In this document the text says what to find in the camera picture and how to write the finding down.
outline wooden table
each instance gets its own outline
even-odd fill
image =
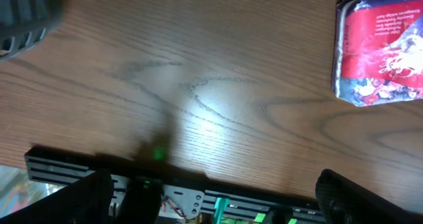
[[[0,164],[31,142],[131,157],[171,127],[169,162],[211,178],[314,197],[331,168],[421,211],[423,104],[335,98],[337,1],[69,0],[1,63]]]

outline perforated plate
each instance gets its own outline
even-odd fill
[[[187,219],[195,218],[199,214],[204,199],[203,192],[170,185],[164,185],[163,190],[165,195],[184,212]]]

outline wire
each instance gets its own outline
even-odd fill
[[[171,206],[173,211],[176,212],[176,214],[178,214],[180,217],[183,217],[183,218],[186,217],[182,210],[179,212],[178,208],[174,205],[174,203],[172,202],[172,200],[169,197],[166,197],[166,201]]]
[[[161,207],[163,208],[163,212],[166,212],[166,203],[164,201],[161,202]]]

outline green component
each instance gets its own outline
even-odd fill
[[[264,213],[257,213],[256,219],[254,219],[254,222],[262,222],[265,217],[266,217],[266,214],[264,214]]]
[[[229,198],[216,198],[216,203],[214,203],[213,224],[221,224],[223,212],[226,210],[228,204]]]
[[[162,149],[162,148],[156,148],[154,150],[154,159],[156,161],[162,161],[162,160],[165,159],[165,157],[166,157],[166,153],[165,153],[165,150],[164,149]]]
[[[288,224],[296,224],[296,223],[297,223],[297,219],[291,218]]]
[[[249,224],[248,221],[241,221],[240,219],[222,218],[221,224]]]

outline green light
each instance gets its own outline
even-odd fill
[[[156,148],[154,150],[154,159],[156,161],[162,161],[162,160],[164,160],[165,159],[165,156],[166,156],[166,153],[165,153],[165,150],[164,149],[162,149],[162,148]]]
[[[266,217],[266,214],[264,214],[264,213],[257,213],[256,219],[254,219],[254,222],[262,222],[265,217]]]
[[[296,224],[297,223],[297,219],[292,218],[288,224]]]

